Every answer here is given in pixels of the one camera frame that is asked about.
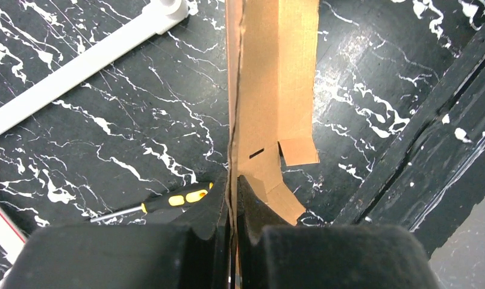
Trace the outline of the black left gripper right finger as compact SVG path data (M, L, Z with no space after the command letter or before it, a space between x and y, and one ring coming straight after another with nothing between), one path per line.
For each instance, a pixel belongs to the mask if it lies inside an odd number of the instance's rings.
M437 288L421 243L392 225L293 226L237 180L242 288Z

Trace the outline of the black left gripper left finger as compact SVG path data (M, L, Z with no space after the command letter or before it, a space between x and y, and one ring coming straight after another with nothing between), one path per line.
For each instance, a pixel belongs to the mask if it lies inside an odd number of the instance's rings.
M228 224L221 173L169 223L48 226L35 231L3 288L227 288Z

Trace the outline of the brown cardboard box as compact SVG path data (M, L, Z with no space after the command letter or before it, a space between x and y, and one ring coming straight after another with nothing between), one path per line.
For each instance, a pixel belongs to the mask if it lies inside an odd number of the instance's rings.
M312 137L319 2L227 1L225 21L232 275L241 288L264 288L265 229L294 226L305 211L281 166L319 162Z

